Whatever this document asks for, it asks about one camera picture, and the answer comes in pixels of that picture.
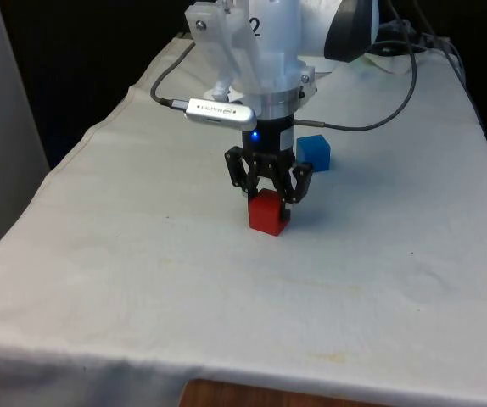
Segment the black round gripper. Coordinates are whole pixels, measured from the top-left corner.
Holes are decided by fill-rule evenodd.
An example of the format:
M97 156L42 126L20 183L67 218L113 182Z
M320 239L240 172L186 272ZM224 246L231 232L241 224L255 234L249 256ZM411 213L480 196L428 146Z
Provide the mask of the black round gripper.
M253 199L258 195L260 177L264 175L265 154L295 160L294 117L292 115L275 120L257 120L251 131L242 132L243 147L234 146L225 152L231 183ZM286 167L274 160L267 165L272 180L281 199L281 220L289 221L289 204L299 203L307 194L313 175L311 163L295 162Z

